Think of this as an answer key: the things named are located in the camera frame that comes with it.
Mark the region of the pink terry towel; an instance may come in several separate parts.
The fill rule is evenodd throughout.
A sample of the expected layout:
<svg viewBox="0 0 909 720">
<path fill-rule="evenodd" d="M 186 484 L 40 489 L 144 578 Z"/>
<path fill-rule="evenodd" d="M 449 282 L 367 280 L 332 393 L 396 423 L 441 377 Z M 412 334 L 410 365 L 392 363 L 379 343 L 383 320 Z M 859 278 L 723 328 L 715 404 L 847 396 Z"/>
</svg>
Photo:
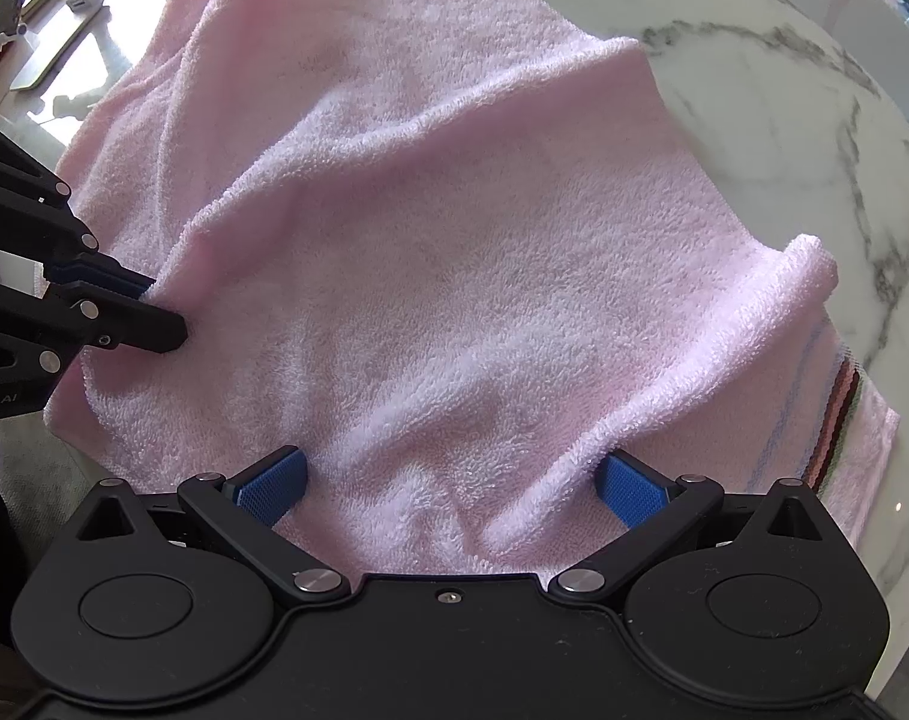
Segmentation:
<svg viewBox="0 0 909 720">
<path fill-rule="evenodd" d="M 349 577 L 555 574 L 625 528 L 614 449 L 868 520 L 898 418 L 832 255 L 740 224 L 630 37 L 544 0 L 168 0 L 59 171 L 189 330 L 88 349 L 47 405 L 135 488 L 298 445 L 280 533 Z"/>
</svg>

